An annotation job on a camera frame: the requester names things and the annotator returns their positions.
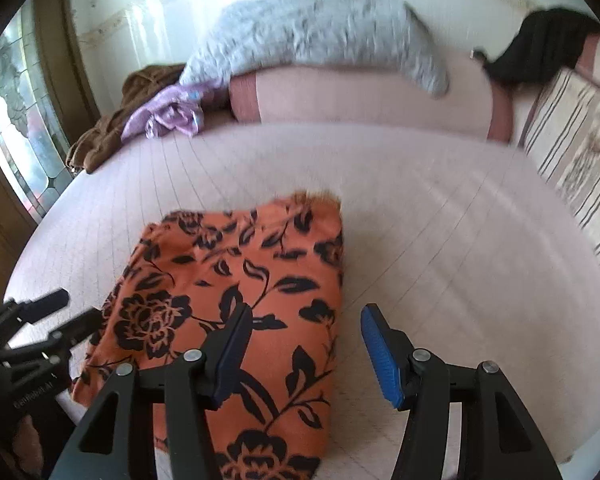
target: stained glass window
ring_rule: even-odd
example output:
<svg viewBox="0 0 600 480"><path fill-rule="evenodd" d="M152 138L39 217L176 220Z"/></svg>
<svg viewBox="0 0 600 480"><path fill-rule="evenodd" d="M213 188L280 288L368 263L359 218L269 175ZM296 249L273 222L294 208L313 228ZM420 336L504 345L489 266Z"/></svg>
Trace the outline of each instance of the stained glass window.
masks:
<svg viewBox="0 0 600 480"><path fill-rule="evenodd" d="M0 167L40 222L73 179L69 143L46 90L30 2L0 36Z"/></svg>

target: orange floral fabric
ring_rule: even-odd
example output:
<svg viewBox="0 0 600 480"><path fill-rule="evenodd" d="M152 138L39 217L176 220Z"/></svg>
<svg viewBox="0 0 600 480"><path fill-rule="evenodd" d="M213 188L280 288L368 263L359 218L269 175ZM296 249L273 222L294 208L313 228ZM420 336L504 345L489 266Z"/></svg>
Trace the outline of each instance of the orange floral fabric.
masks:
<svg viewBox="0 0 600 480"><path fill-rule="evenodd" d="M74 399L88 406L120 363L161 366L199 347L245 302L253 333L234 394L207 412L219 468L236 480L310 478L327 444L341 258L338 202L303 193L148 225L104 303ZM154 419L165 449L164 406Z"/></svg>

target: mattress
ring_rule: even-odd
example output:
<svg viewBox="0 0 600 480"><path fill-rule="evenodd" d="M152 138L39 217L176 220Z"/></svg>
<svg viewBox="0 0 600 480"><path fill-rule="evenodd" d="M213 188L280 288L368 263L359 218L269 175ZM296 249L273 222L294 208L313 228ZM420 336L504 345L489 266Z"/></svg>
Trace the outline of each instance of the mattress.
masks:
<svg viewBox="0 0 600 480"><path fill-rule="evenodd" d="M587 240L522 152L444 132L224 124L192 139L137 138L80 174L31 237L7 297L62 286L72 302L14 346L100 306L148 222L296 189L332 190L344 220L331 445L318 479L390 478L398 455L408 414L376 383L360 337L367 302L447 362L498 362L558 462L600 427L600 270ZM74 376L83 356L75 349ZM75 418L84 411L63 402ZM447 477L459 425L454 406Z"/></svg>

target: metal screw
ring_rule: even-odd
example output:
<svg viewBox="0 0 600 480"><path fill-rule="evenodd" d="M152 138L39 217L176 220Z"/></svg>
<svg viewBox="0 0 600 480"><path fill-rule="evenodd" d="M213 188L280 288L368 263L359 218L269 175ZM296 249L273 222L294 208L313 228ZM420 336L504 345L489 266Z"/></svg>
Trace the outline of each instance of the metal screw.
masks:
<svg viewBox="0 0 600 480"><path fill-rule="evenodd" d="M118 368L116 368L116 374L119 376L129 375L134 371L134 366L131 363L122 363Z"/></svg>
<svg viewBox="0 0 600 480"><path fill-rule="evenodd" d="M429 359L431 359L431 354L424 348L418 348L417 350L413 351L413 358L421 363L426 363Z"/></svg>
<svg viewBox="0 0 600 480"><path fill-rule="evenodd" d="M500 367L493 361L483 362L482 369L488 374L497 374L500 371Z"/></svg>
<svg viewBox="0 0 600 480"><path fill-rule="evenodd" d="M184 352L184 360L188 363L193 363L202 359L202 350L193 348Z"/></svg>

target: brown towel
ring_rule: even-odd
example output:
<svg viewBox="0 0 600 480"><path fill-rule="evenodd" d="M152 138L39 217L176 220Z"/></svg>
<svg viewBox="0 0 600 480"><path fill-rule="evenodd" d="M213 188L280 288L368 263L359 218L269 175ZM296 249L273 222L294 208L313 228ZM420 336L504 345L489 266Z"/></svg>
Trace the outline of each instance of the brown towel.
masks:
<svg viewBox="0 0 600 480"><path fill-rule="evenodd" d="M120 149L120 136L131 114L152 99L160 90L178 81L184 64L149 65L131 73L122 85L122 103L111 115L102 116L84 132L66 156L70 168L84 168L92 173Z"/></svg>

